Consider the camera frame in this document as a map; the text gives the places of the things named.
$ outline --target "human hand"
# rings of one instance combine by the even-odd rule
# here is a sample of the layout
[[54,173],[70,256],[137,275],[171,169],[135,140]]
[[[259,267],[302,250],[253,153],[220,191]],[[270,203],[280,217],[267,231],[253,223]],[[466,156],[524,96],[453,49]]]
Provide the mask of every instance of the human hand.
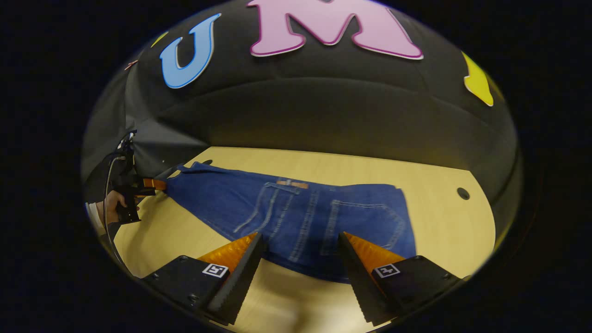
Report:
[[127,207],[125,198],[123,197],[123,195],[121,193],[119,193],[117,191],[109,192],[109,194],[107,194],[107,198],[105,199],[105,201],[96,203],[96,209],[99,213],[99,218],[101,219],[101,223],[105,224],[105,221],[103,220],[104,209],[106,210],[105,211],[105,215],[106,215],[105,218],[107,219],[107,224],[119,222],[119,215],[117,214],[117,211],[115,210],[115,208],[117,207],[117,203],[120,203],[122,206]]

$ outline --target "blue denim jeans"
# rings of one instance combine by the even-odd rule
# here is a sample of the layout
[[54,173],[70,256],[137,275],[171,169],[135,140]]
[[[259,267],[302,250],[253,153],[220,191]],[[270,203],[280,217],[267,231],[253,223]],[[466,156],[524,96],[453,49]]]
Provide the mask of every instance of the blue denim jeans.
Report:
[[260,232],[263,257],[299,273],[348,283],[336,252],[342,231],[416,254],[405,196],[392,185],[323,185],[197,162],[178,169],[166,181],[169,197],[231,241]]

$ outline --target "wooden table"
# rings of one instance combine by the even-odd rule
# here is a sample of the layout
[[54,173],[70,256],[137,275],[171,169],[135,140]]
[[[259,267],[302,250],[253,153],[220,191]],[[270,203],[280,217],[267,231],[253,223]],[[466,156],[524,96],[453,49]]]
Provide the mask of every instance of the wooden table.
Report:
[[[360,156],[275,149],[211,147],[189,161],[330,185],[392,184],[407,200],[417,253],[452,274],[472,274],[492,253],[495,226],[481,187],[466,170]],[[470,194],[462,199],[462,187]],[[145,198],[140,223],[123,225],[115,245],[144,277],[179,255],[194,258],[230,241],[166,194]],[[261,260],[235,332],[368,332],[350,285],[319,280]]]

